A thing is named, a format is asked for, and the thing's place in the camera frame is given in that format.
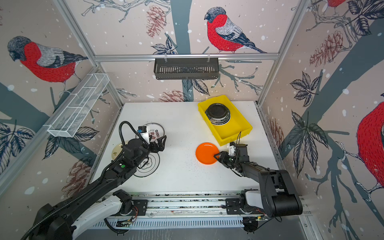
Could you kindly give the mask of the orange plate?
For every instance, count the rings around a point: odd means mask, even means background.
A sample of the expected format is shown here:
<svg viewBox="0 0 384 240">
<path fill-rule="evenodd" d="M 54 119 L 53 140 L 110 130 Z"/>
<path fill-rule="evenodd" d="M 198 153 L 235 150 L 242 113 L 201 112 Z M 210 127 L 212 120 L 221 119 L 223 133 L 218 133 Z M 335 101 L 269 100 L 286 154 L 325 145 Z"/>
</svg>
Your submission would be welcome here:
<svg viewBox="0 0 384 240">
<path fill-rule="evenodd" d="M 197 160 L 204 165 L 212 165 L 217 162 L 214 155 L 219 153 L 219 149 L 212 143 L 202 143 L 196 149 Z"/>
</svg>

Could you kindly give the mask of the white plate black flower outline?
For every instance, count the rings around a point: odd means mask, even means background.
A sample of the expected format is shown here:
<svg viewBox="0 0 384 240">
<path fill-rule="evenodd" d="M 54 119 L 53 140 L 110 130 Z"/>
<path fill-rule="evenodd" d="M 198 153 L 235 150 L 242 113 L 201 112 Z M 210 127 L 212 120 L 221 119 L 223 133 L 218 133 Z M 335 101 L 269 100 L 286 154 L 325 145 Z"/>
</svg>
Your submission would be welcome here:
<svg viewBox="0 0 384 240">
<path fill-rule="evenodd" d="M 135 177 L 145 178 L 153 174 L 160 165 L 160 155 L 158 153 L 149 154 L 147 159 L 137 167 L 137 171 L 134 173 Z"/>
</svg>

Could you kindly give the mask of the yellow plastic bin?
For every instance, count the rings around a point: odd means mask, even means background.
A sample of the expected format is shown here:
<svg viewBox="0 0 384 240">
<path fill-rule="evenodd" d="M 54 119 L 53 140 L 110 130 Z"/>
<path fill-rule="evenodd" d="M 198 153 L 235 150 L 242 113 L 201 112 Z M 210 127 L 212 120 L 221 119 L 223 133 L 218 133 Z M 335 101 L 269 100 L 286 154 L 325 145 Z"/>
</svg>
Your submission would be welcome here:
<svg viewBox="0 0 384 240">
<path fill-rule="evenodd" d="M 226 124 L 213 125 L 211 123 L 206 115 L 206 110 L 212 104 L 222 104 L 229 109 L 230 119 Z M 240 137 L 245 137 L 253 129 L 252 125 L 225 95 L 213 97 L 198 103 L 198 110 L 220 146 L 235 142 L 238 139 L 239 133 L 241 133 Z"/>
</svg>

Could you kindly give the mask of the black round plate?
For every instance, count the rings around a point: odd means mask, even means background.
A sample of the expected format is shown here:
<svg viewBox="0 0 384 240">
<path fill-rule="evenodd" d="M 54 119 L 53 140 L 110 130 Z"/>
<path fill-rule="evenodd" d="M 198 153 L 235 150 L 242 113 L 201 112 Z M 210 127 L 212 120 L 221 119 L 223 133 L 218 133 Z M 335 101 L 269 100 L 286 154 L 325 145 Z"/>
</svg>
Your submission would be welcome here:
<svg viewBox="0 0 384 240">
<path fill-rule="evenodd" d="M 205 111 L 205 114 L 212 118 L 221 119 L 226 116 L 231 116 L 230 110 L 223 104 L 212 104 L 210 105 L 207 110 Z"/>
</svg>

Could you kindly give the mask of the teal patterned plate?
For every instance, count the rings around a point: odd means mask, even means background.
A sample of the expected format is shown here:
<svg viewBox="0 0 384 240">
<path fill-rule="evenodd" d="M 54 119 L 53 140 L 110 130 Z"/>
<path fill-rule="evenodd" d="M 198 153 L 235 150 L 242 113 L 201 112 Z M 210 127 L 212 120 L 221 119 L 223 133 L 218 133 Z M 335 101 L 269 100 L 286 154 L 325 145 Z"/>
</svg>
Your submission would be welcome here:
<svg viewBox="0 0 384 240">
<path fill-rule="evenodd" d="M 214 126 L 222 126 L 222 125 L 227 124 L 230 121 L 231 116 L 226 116 L 226 117 L 221 118 L 221 119 L 216 119 L 216 118 L 212 118 L 212 117 L 208 116 L 208 119 L 211 122 L 211 124 L 213 124 Z"/>
</svg>

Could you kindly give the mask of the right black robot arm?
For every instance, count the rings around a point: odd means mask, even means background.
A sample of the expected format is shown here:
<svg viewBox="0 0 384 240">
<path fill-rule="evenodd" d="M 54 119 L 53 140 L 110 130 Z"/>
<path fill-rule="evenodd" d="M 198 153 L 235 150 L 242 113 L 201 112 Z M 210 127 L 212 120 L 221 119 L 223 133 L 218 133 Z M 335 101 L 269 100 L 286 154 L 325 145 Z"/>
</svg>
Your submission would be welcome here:
<svg viewBox="0 0 384 240">
<path fill-rule="evenodd" d="M 270 218 L 301 215 L 303 205 L 289 173 L 250 161 L 246 144 L 230 143 L 214 158 L 236 175 L 254 180 L 258 190 L 243 190 L 238 200 L 226 199 L 228 215 L 262 214 Z"/>
</svg>

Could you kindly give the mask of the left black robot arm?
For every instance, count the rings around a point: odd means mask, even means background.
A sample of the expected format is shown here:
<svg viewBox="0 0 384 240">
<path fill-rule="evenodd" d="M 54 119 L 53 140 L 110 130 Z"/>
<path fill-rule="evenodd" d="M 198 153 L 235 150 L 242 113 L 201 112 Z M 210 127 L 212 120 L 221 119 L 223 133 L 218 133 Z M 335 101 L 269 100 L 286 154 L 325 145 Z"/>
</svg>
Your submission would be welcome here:
<svg viewBox="0 0 384 240">
<path fill-rule="evenodd" d="M 34 225 L 22 236 L 23 240 L 73 240 L 75 234 L 80 232 L 80 226 L 75 222 L 92 205 L 109 191 L 112 191 L 132 177 L 139 165 L 149 158 L 151 153 L 162 152 L 166 145 L 166 136 L 154 142 L 145 140 L 143 134 L 145 126 L 138 130 L 131 130 L 137 136 L 125 142 L 122 127 L 131 126 L 128 121 L 119 125 L 119 136 L 122 150 L 102 171 L 101 176 L 86 188 L 62 201 L 55 206 L 46 204 L 41 207 L 36 215 Z"/>
</svg>

